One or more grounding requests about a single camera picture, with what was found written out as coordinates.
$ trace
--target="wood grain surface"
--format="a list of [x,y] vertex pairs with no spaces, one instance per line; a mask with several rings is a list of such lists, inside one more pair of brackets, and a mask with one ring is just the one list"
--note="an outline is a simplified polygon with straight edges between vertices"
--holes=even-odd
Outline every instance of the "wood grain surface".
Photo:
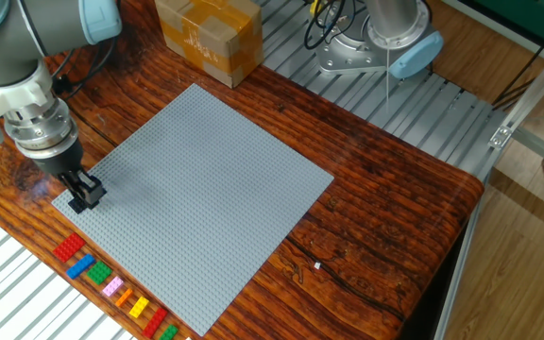
[[[482,183],[264,67],[227,88],[166,48],[151,0],[124,1],[123,15],[109,66],[69,102],[86,167],[196,83],[335,176],[204,338],[395,338],[479,201]],[[87,71],[88,59],[84,53],[78,71]],[[0,226],[65,278],[86,253],[111,266],[100,286],[85,274],[71,283],[142,338],[161,303],[51,205],[62,191],[10,139],[0,146]],[[88,245],[61,263],[51,251],[73,231]],[[114,302],[124,289],[113,298],[101,294],[115,275],[135,292],[122,308]],[[135,319],[128,311],[140,296],[151,303]],[[169,324],[178,326],[179,339],[200,339],[173,313],[154,338]]]

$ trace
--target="green lego brick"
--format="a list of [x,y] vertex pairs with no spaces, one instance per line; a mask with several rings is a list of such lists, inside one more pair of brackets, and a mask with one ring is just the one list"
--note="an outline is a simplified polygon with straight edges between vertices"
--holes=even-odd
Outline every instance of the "green lego brick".
[[95,266],[90,269],[89,272],[87,272],[87,276],[92,279],[92,281],[95,282],[95,284],[102,284],[104,280],[112,273],[112,269],[110,269],[107,265],[105,265],[102,261],[98,261],[98,263],[95,264]]
[[174,325],[169,325],[167,327],[167,330],[161,335],[159,340],[171,340],[176,336],[176,333],[178,332],[178,329]]

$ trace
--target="yellow lego brick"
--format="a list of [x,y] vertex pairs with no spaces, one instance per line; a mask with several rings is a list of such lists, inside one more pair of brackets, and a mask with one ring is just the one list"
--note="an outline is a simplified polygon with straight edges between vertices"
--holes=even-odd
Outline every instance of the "yellow lego brick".
[[146,298],[140,297],[138,302],[136,302],[136,304],[133,305],[133,308],[131,309],[131,311],[129,311],[129,315],[135,318],[138,318],[140,314],[142,313],[142,311],[144,310],[144,308],[146,308],[146,306],[148,305],[148,302],[150,301],[148,301]]

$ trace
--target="gray lego baseplate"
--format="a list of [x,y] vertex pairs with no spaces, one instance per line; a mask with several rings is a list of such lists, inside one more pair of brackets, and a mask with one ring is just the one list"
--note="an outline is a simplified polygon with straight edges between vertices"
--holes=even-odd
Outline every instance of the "gray lego baseplate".
[[201,336],[333,180],[196,85],[90,173],[99,206],[54,206]]

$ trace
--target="wooden floor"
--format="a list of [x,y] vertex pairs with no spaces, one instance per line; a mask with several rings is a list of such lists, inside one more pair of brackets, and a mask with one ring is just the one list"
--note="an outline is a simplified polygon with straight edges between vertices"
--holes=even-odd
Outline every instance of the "wooden floor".
[[[430,0],[446,48],[434,70],[492,102],[533,53]],[[536,61],[519,84],[537,75]],[[524,126],[544,139],[544,100]],[[483,199],[446,339],[544,340],[544,178],[540,157],[511,142]]]

